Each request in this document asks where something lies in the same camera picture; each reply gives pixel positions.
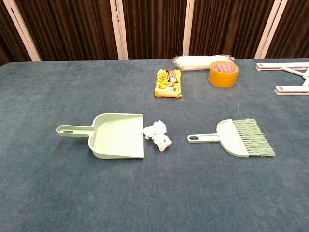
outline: brush handle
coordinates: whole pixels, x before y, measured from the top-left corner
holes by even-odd
[[[213,143],[220,142],[218,134],[190,134],[187,137],[189,143]]]

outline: brush bristles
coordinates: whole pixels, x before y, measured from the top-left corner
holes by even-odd
[[[274,149],[254,119],[233,121],[250,156],[275,156]]]

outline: hand brush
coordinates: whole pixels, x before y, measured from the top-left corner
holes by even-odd
[[[187,140],[189,143],[220,142],[225,151],[238,157],[276,155],[254,119],[223,120],[218,123],[216,134],[191,134]]]

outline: dustpan handle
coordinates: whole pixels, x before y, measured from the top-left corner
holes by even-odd
[[[93,131],[94,128],[92,126],[61,125],[57,127],[58,135],[65,137],[89,137]]]

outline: white folding stand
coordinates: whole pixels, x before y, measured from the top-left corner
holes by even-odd
[[[277,95],[309,95],[309,62],[300,63],[257,63],[256,69],[284,70],[301,76],[305,82],[301,86],[276,86]]]

